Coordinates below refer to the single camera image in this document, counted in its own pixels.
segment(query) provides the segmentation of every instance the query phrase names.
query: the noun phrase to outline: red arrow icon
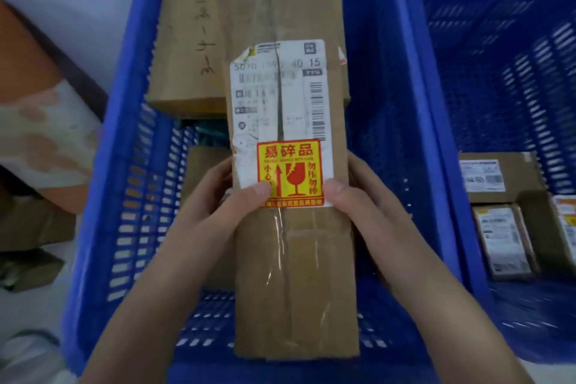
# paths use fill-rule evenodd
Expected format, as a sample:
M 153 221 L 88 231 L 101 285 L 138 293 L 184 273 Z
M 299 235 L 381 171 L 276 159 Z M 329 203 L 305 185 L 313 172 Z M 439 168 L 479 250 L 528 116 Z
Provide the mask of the red arrow icon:
M 280 175 L 282 174 L 282 169 L 280 165 L 276 164 L 276 197 L 282 197 L 282 186 L 280 181 Z

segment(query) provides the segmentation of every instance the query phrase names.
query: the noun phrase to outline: person's left hand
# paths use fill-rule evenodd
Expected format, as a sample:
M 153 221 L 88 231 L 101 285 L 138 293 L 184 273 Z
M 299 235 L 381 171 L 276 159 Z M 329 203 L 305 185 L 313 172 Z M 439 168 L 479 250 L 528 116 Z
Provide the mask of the person's left hand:
M 218 206 L 231 185 L 230 157 L 210 169 L 184 201 L 164 244 L 142 273 L 140 284 L 151 283 L 152 288 L 158 286 L 161 290 L 173 285 L 181 293 L 175 283 L 187 291 L 200 290 L 241 220 L 270 197 L 270 184 L 258 182 L 234 190 Z

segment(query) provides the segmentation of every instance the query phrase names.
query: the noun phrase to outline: person's right hand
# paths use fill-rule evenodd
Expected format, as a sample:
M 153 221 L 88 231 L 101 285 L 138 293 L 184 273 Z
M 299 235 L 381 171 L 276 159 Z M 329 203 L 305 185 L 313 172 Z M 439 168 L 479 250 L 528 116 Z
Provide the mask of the person's right hand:
M 352 153 L 349 171 L 356 186 L 328 179 L 324 194 L 354 222 L 396 299 L 405 308 L 418 307 L 443 283 L 456 281 L 398 198 Z

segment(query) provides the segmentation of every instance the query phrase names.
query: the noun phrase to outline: blue plastic crate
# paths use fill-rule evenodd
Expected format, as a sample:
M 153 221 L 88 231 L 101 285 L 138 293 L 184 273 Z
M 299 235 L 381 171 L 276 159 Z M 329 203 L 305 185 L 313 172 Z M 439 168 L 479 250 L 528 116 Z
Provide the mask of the blue plastic crate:
M 576 193 L 576 0 L 408 5 L 464 281 L 519 357 L 576 363 L 576 280 L 489 280 L 457 162 L 458 151 L 535 150 L 550 191 Z
M 399 196 L 457 278 L 459 260 L 440 153 L 405 0 L 342 0 L 352 96 L 349 147 Z M 164 239 L 179 206 L 191 130 L 176 130 L 143 103 L 161 0 L 133 0 L 82 220 L 74 281 L 63 318 L 63 351 L 81 373 L 122 297 Z M 207 292 L 177 342 L 178 382 L 430 377 L 408 315 L 357 252 L 361 357 L 264 363 L 234 357 L 234 295 Z

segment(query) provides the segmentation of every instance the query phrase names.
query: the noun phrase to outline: fingernail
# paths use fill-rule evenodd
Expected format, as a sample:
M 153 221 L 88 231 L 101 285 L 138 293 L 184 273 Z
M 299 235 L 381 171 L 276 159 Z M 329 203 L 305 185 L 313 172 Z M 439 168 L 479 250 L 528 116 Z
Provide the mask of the fingernail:
M 270 196 L 272 191 L 272 186 L 266 181 L 260 181 L 252 186 L 254 191 L 258 194 L 258 196 Z
M 324 183 L 324 194 L 326 196 L 337 196 L 344 188 L 346 188 L 346 184 L 335 178 L 330 178 Z

